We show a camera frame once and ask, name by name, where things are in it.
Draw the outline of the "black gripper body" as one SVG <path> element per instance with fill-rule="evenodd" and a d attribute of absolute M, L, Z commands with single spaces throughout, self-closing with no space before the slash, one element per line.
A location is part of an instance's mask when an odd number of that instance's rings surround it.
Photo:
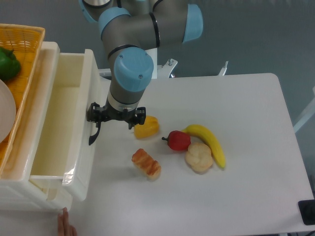
<path fill-rule="evenodd" d="M 123 108 L 122 111 L 114 109 L 111 105 L 106 104 L 101 107 L 96 102 L 90 104 L 87 110 L 87 121 L 98 123 L 110 120 L 125 121 L 129 125 L 143 125 L 146 119 L 146 108 L 138 107 L 132 111 Z"/>

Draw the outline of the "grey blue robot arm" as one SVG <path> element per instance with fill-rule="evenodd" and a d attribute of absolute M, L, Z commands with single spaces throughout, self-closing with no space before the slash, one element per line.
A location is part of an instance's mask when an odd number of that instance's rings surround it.
<path fill-rule="evenodd" d="M 97 130 L 110 120 L 129 128 L 143 125 L 146 109 L 139 101 L 154 72 L 148 50 L 186 43 L 203 32 L 201 9 L 185 0 L 81 0 L 85 18 L 98 24 L 111 71 L 106 103 L 92 103 L 87 121 Z"/>

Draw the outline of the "person's hand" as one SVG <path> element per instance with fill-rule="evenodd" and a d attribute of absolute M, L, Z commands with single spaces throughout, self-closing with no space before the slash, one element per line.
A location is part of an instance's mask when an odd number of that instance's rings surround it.
<path fill-rule="evenodd" d="M 58 236 L 77 236 L 76 228 L 69 223 L 69 214 L 66 207 L 57 216 L 57 227 Z"/>

